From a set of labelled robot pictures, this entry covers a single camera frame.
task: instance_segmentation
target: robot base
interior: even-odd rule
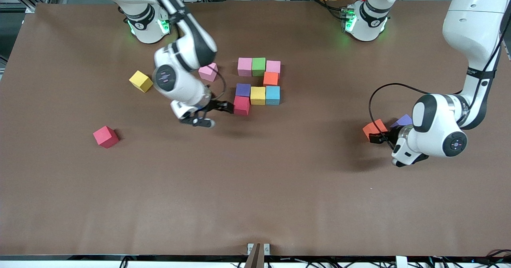
[[[373,41],[385,29],[385,23],[388,18],[385,18],[384,21],[375,20],[372,23],[374,27],[370,27],[369,24],[360,16],[360,6],[363,3],[363,1],[358,0],[347,7],[349,10],[353,10],[354,13],[352,18],[346,22],[345,30],[360,41]]]

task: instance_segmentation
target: red cube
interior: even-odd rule
[[[115,134],[115,131],[108,126],[101,127],[98,131],[93,133],[93,135],[97,144],[104,148],[110,148],[119,142],[119,138]]]
[[[250,110],[250,98],[244,96],[234,97],[234,114],[248,115]]]

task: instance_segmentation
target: metal bracket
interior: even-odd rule
[[[263,244],[261,243],[252,244],[252,248],[250,248],[250,253],[248,255],[247,262],[245,262],[245,268],[264,268]]]
[[[247,255],[250,255],[250,252],[252,251],[252,248],[254,247],[254,243],[247,244]],[[265,243],[263,245],[264,248],[264,255],[270,255],[270,244]]]

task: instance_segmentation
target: foam cube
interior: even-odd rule
[[[266,72],[268,73],[277,73],[279,74],[279,79],[281,77],[281,62],[274,60],[266,61]]]
[[[382,133],[386,133],[388,130],[387,128],[385,127],[385,125],[383,124],[382,120],[381,119],[378,119],[376,121],[374,121],[376,123],[376,125],[378,126],[378,128],[380,128],[380,130],[382,131]],[[378,131],[378,129],[376,128],[376,126],[374,125],[373,122],[367,124],[364,128],[364,133],[365,133],[365,136],[367,137],[367,139],[369,139],[369,135],[370,134],[375,134],[375,135],[379,135],[380,132]]]
[[[264,73],[263,86],[277,86],[279,84],[279,74],[278,73]]]
[[[252,59],[240,57],[238,58],[238,75],[252,76]]]
[[[236,96],[250,97],[250,84],[236,84]]]
[[[97,144],[104,148],[110,148],[119,142],[119,138],[115,134],[115,131],[108,126],[101,127],[98,131],[93,133],[93,135]]]
[[[153,82],[147,75],[141,73],[140,71],[136,71],[136,73],[129,79],[131,84],[136,88],[142,90],[143,93],[146,93],[151,86],[153,86]]]
[[[252,86],[250,88],[250,104],[266,105],[266,87]]]
[[[244,96],[234,97],[234,114],[248,115],[250,110],[250,98]]]
[[[266,86],[266,105],[281,104],[281,87]]]
[[[403,115],[400,119],[398,119],[396,122],[394,122],[394,124],[392,124],[390,127],[395,127],[395,126],[398,126],[398,125],[409,125],[409,124],[413,124],[414,122],[412,121],[412,117],[410,117],[410,115]]]
[[[217,77],[217,71],[217,64],[212,62],[207,66],[199,68],[199,75],[202,79],[213,82],[215,81],[215,77]]]
[[[257,57],[252,58],[252,76],[264,76],[264,71],[266,70],[266,58]]]

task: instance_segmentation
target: black band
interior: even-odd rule
[[[127,14],[127,13],[124,13],[129,19],[131,20],[134,20],[134,19],[139,19],[141,17],[143,17],[144,15],[148,14],[148,12],[151,10],[151,5],[147,5],[146,9],[144,10],[144,12],[140,13],[140,14],[137,14],[137,15],[131,15],[131,14]]]
[[[365,20],[365,22],[367,22],[367,25],[370,28],[377,28],[385,20],[385,18],[388,15],[388,14],[386,14],[379,18],[372,17],[371,15],[368,15],[367,12],[365,12],[363,5],[360,6],[359,11],[360,11],[360,17],[362,17],[362,19]]]
[[[128,21],[130,22],[130,24],[139,31],[146,29],[147,25],[150,24],[151,21],[153,21],[154,19],[155,14],[154,7],[148,5],[148,8],[149,10],[148,11],[146,10],[148,12],[148,15],[146,15],[146,17],[144,17],[143,19],[133,20],[128,15],[126,15],[128,16],[129,19]]]
[[[188,66],[186,61],[184,61],[183,56],[181,55],[181,53],[177,49],[177,42],[176,41],[172,42],[172,52],[176,55],[177,60],[179,61],[181,66],[184,68],[184,70],[186,70],[188,72],[192,72],[193,71],[193,69]]]
[[[467,69],[467,75],[470,75],[472,77],[478,78],[478,79],[493,79],[495,78],[495,73],[497,71],[480,71],[474,68],[468,68]]]
[[[387,8],[385,10],[381,10],[379,8],[376,8],[374,6],[372,6],[367,0],[364,2],[365,6],[367,6],[367,8],[372,11],[372,12],[376,12],[376,13],[386,13],[386,12],[389,12],[390,9],[392,8],[392,6],[390,8]]]

